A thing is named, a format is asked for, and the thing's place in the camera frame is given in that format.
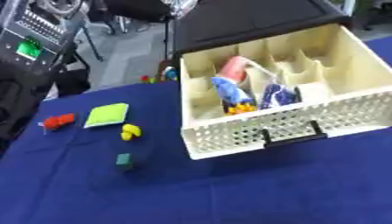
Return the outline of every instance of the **electronic equipment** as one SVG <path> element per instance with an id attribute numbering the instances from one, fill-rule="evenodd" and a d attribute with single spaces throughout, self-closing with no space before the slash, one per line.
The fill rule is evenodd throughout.
<path id="1" fill-rule="evenodd" d="M 81 0 L 60 2 L 0 0 L 0 61 L 46 74 L 85 23 Z"/>

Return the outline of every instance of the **green sponge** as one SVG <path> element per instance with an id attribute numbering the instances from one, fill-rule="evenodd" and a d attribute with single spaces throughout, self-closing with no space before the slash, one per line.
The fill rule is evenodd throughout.
<path id="1" fill-rule="evenodd" d="M 117 167 L 121 168 L 125 172 L 130 171 L 134 168 L 134 163 L 132 161 L 132 156 L 130 155 L 130 153 L 118 155 L 115 164 L 117 165 Z"/>
<path id="2" fill-rule="evenodd" d="M 85 129 L 123 123 L 127 116 L 129 105 L 126 103 L 115 103 L 111 105 L 93 108 L 88 116 Z"/>

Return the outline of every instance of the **dark green block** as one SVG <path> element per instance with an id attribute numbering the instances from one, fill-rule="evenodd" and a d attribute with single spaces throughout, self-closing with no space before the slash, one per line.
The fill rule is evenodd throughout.
<path id="1" fill-rule="evenodd" d="M 117 156 L 116 166 L 127 172 L 134 168 L 134 163 L 130 153 L 120 154 Z"/>

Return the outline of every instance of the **white plastic drawer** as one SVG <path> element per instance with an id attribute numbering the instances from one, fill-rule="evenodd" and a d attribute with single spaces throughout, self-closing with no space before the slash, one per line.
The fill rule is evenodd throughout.
<path id="1" fill-rule="evenodd" d="M 315 81 L 323 83 L 329 96 L 225 115 L 211 77 L 235 55 L 267 67 L 290 88 Z M 247 69 L 247 74 L 251 90 L 260 101 L 263 74 L 252 68 Z M 182 136 L 193 159 L 260 150 L 301 137 L 336 137 L 378 130 L 392 123 L 391 68 L 337 24 L 184 54 L 181 86 Z M 323 135 L 316 133 L 314 122 Z"/>

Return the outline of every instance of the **red object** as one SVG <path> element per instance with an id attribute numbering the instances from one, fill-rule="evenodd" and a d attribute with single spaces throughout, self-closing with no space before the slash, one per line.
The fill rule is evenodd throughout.
<path id="1" fill-rule="evenodd" d="M 44 127 L 48 130 L 56 130 L 69 123 L 74 123 L 75 115 L 66 114 L 61 116 L 51 116 L 44 120 Z"/>
<path id="2" fill-rule="evenodd" d="M 149 82 L 149 76 L 147 76 L 147 75 L 144 75 L 144 76 L 142 76 L 141 78 L 140 78 L 140 80 L 142 81 L 142 82 Z"/>
<path id="3" fill-rule="evenodd" d="M 219 76 L 233 80 L 236 83 L 240 83 L 246 78 L 245 67 L 247 64 L 248 61 L 246 59 L 240 56 L 235 56 L 231 58 L 220 70 Z"/>

